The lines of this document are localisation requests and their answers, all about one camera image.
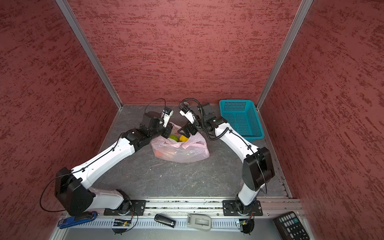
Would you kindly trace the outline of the green fruit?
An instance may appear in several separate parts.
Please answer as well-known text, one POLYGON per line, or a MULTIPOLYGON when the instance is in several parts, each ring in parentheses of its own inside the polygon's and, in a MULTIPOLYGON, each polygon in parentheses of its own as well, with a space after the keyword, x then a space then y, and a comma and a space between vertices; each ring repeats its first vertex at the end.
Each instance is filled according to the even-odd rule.
POLYGON ((176 141, 176 142, 179 142, 179 138, 175 135, 170 135, 169 138, 176 141))

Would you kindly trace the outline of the pink plastic bag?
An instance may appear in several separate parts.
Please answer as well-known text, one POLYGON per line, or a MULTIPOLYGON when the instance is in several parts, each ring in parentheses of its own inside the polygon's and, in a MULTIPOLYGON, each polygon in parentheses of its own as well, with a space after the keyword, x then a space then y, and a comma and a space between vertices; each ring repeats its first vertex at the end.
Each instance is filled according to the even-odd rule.
MULTIPOLYGON (((174 123, 172 125, 171 135, 179 138, 181 134, 178 133, 178 130, 181 127, 174 123)), ((150 145, 156 157, 157 152, 168 153, 174 157, 170 162, 175 163, 195 163, 210 156, 207 142, 200 133, 190 136, 187 142, 176 142, 170 138, 157 137, 151 141, 150 145)))

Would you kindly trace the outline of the yellow fruit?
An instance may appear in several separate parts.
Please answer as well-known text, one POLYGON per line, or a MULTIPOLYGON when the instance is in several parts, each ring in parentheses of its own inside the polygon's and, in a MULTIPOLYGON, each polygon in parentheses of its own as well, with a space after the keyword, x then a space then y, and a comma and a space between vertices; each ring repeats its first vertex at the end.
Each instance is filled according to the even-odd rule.
POLYGON ((189 138, 183 136, 183 135, 180 135, 179 137, 179 142, 187 142, 189 140, 189 138))

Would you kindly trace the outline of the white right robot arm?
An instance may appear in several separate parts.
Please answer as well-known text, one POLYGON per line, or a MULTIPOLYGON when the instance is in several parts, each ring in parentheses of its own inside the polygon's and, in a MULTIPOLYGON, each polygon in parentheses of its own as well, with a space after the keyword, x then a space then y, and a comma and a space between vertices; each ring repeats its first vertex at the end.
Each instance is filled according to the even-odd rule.
POLYGON ((180 103, 179 108, 188 123, 178 133, 190 138, 202 131, 210 141, 223 141, 242 161, 244 184, 236 195, 234 209, 239 215, 250 215, 257 196, 260 192, 268 192, 267 183, 275 176, 270 151, 243 138, 226 119, 216 116, 210 104, 202 105, 196 99, 187 98, 180 103))

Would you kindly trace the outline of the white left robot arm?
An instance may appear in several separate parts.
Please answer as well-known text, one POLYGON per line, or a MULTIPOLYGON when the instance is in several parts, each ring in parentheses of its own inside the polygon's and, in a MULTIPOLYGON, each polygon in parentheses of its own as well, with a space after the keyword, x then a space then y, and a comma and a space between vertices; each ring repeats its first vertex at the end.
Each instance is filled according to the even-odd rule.
POLYGON ((118 215, 131 212, 131 199, 122 190, 99 190, 93 184, 108 170, 138 152, 153 139, 168 138, 173 129, 170 118, 173 110, 165 107, 162 113, 144 113, 139 128, 119 135, 115 143, 85 163, 68 170, 62 168, 55 179, 55 197, 70 216, 89 210, 111 210, 118 215))

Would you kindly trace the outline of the orange fruit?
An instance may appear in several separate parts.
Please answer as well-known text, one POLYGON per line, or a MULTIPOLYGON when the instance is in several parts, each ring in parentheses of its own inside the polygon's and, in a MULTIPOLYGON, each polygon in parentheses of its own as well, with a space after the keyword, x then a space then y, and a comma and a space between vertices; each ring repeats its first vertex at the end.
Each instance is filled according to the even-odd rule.
POLYGON ((162 160, 173 161, 174 159, 173 155, 170 155, 168 153, 157 152, 157 154, 158 154, 157 157, 162 160))

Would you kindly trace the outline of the teal plastic basket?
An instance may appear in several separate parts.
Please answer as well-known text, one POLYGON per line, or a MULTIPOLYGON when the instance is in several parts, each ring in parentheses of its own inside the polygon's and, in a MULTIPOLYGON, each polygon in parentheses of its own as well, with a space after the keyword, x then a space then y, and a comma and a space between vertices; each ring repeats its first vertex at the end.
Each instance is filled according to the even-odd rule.
POLYGON ((221 116, 249 142, 265 137, 255 104, 251 100, 220 100, 221 116))

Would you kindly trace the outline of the black remote stick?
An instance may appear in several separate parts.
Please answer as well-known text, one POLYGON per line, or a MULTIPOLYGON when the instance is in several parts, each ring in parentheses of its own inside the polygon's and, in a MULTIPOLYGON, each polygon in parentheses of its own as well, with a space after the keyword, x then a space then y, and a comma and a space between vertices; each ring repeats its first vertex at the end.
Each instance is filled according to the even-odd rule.
POLYGON ((166 225, 168 227, 174 228, 176 226, 176 221, 168 217, 156 214, 154 220, 160 224, 166 225))

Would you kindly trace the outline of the left circuit board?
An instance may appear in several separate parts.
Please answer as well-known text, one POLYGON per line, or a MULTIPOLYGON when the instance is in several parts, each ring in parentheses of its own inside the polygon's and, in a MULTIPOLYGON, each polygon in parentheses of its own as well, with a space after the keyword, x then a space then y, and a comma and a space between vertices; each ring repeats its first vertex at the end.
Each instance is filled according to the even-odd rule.
POLYGON ((131 220, 114 219, 113 226, 114 227, 130 227, 131 223, 132 223, 131 220))

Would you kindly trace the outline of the circuit board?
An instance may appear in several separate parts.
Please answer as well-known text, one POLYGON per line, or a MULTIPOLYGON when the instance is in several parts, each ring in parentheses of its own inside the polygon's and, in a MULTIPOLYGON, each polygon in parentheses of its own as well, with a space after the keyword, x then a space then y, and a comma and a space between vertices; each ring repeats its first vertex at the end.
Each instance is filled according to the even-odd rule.
POLYGON ((240 232, 243 234, 249 234, 250 235, 251 232, 254 230, 254 227, 255 227, 254 219, 249 219, 249 220, 240 219, 239 220, 239 229, 240 229, 240 232))
POLYGON ((132 223, 131 220, 114 219, 113 226, 114 227, 130 227, 131 223, 132 223))

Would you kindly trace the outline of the right circuit board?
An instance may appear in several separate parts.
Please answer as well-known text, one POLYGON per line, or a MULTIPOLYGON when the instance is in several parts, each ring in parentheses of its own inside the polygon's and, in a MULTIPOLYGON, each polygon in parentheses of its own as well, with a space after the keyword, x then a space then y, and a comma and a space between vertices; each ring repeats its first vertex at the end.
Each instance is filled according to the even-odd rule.
POLYGON ((243 234, 249 234, 250 235, 251 232, 254 230, 254 227, 255 227, 254 219, 249 219, 249 220, 240 219, 239 220, 239 229, 240 229, 240 232, 243 234))

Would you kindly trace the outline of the blue utility tool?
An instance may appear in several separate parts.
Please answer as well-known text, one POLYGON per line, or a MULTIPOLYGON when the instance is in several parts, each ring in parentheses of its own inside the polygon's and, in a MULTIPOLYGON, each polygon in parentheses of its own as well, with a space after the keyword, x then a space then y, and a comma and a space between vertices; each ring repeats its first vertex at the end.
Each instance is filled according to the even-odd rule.
POLYGON ((81 225, 84 223, 92 222, 97 218, 99 214, 97 212, 83 212, 77 216, 69 217, 62 219, 58 222, 57 227, 59 229, 65 229, 77 225, 81 225))

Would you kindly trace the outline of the black calculator keypad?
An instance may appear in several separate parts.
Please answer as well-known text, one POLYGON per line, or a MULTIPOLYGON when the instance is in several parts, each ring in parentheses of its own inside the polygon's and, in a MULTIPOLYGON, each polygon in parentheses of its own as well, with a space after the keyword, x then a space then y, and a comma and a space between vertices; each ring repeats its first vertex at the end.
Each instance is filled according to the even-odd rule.
POLYGON ((287 212, 273 219, 282 240, 310 240, 311 237, 294 212, 287 212))

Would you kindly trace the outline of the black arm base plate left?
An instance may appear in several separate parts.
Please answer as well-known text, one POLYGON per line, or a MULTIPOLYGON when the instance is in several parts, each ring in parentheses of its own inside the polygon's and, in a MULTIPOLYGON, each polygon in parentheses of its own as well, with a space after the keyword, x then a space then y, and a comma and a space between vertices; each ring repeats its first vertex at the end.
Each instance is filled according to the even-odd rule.
POLYGON ((104 216, 132 216, 137 214, 142 216, 146 208, 146 200, 124 200, 123 203, 115 210, 105 209, 104 216))

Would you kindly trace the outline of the aluminium front rail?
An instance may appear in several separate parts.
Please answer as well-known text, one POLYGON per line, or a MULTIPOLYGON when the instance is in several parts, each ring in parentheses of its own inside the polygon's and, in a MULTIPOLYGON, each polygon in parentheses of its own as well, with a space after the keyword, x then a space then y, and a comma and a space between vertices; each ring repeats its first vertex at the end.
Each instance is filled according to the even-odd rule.
POLYGON ((235 201, 224 198, 144 198, 131 200, 131 205, 133 210, 144 218, 150 218, 156 214, 169 218, 199 214, 211 218, 254 216, 269 219, 288 212, 294 212, 300 218, 307 216, 300 200, 287 198, 260 198, 251 205, 252 212, 248 214, 240 214, 235 201))

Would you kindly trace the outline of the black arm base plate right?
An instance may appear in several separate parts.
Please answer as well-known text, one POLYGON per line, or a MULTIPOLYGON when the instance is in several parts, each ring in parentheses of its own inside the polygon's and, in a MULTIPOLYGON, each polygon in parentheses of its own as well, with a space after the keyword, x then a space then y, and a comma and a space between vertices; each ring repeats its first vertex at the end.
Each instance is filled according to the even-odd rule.
POLYGON ((254 200, 248 206, 243 205, 240 200, 224 200, 222 204, 224 216, 259 217, 263 215, 261 203, 258 200, 254 200))

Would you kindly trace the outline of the aluminium corner post left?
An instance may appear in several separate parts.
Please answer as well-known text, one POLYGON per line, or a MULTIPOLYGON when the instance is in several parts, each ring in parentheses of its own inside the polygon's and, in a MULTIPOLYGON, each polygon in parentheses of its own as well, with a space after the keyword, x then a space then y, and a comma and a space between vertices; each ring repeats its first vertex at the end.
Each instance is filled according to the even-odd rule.
POLYGON ((108 77, 106 71, 104 70, 97 54, 93 50, 88 38, 86 37, 84 31, 82 30, 78 20, 76 19, 75 14, 74 14, 73 10, 71 9, 68 1, 56 0, 56 3, 59 6, 64 17, 66 18, 67 22, 69 23, 69 25, 70 25, 71 29, 73 30, 75 36, 77 37, 78 41, 82 45, 85 53, 87 54, 89 60, 91 61, 92 65, 94 66, 95 70, 97 71, 99 77, 101 78, 102 82, 104 83, 108 93, 110 94, 110 96, 114 100, 118 109, 121 110, 123 108, 124 104, 121 101, 115 88, 113 87, 113 84, 111 83, 110 78, 108 77))

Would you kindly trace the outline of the aluminium corner post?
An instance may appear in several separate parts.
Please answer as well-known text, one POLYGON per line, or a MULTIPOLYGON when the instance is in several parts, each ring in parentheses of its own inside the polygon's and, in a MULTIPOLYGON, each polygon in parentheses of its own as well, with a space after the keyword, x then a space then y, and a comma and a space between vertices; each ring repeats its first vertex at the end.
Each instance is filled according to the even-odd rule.
POLYGON ((94 66, 95 70, 97 71, 99 77, 101 78, 102 82, 104 83, 108 93, 110 94, 110 96, 114 100, 118 109, 121 110, 123 108, 124 104, 121 101, 115 88, 113 87, 113 84, 111 83, 110 78, 108 77, 106 71, 104 70, 97 54, 93 50, 88 38, 86 37, 84 31, 82 30, 78 20, 76 19, 75 14, 74 14, 73 10, 71 9, 68 1, 56 0, 56 3, 59 6, 64 17, 66 18, 67 22, 69 23, 69 25, 70 25, 71 29, 73 30, 75 36, 77 37, 78 41, 82 45, 85 53, 87 54, 89 60, 91 61, 92 65, 94 66))
POLYGON ((301 28, 301 25, 303 24, 303 21, 305 20, 305 17, 313 3, 313 0, 302 0, 301 4, 298 8, 298 11, 294 17, 294 20, 290 26, 290 29, 286 35, 286 38, 283 42, 283 45, 279 51, 278 57, 275 61, 275 64, 270 72, 270 75, 266 81, 265 87, 258 99, 258 102, 256 104, 256 109, 258 112, 261 111, 262 105, 265 102, 268 93, 270 89, 272 88, 272 85, 280 71, 280 68, 282 67, 284 60, 290 51, 290 48, 301 28))

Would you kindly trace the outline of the aluminium corner post right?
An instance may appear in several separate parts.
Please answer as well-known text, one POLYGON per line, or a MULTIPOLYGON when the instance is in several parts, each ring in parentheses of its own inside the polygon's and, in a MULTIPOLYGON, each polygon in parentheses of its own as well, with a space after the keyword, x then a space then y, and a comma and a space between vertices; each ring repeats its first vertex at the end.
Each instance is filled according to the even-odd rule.
POLYGON ((256 104, 256 109, 258 112, 261 111, 262 105, 265 102, 268 93, 270 89, 272 88, 272 85, 280 71, 280 68, 282 67, 284 60, 290 51, 290 48, 301 28, 301 25, 303 24, 303 21, 305 20, 305 17, 313 3, 313 0, 302 0, 301 4, 298 8, 298 11, 294 17, 294 20, 290 26, 290 29, 286 35, 286 38, 283 42, 283 45, 279 51, 278 57, 275 61, 275 64, 270 72, 270 75, 266 81, 265 87, 258 99, 258 102, 256 104))

